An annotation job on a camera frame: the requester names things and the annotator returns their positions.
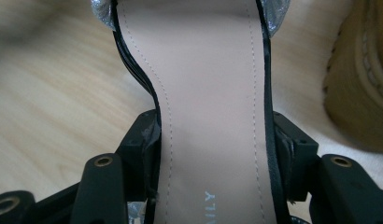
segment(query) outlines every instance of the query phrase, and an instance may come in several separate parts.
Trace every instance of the brown leather boot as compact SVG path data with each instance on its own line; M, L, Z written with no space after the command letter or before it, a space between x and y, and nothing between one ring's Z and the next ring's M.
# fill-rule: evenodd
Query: brown leather boot
M327 113L362 149L383 152L383 0L357 0L324 80Z

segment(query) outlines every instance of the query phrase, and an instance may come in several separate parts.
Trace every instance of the wooden table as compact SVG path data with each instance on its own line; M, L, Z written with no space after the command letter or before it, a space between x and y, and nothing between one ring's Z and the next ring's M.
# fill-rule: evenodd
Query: wooden table
M383 155L362 151L325 114L322 80L351 0L292 0L272 39L274 109L320 144L358 161L383 188ZM0 0L0 193L41 200L113 152L154 107L121 62L89 1ZM306 203L291 211L309 220Z

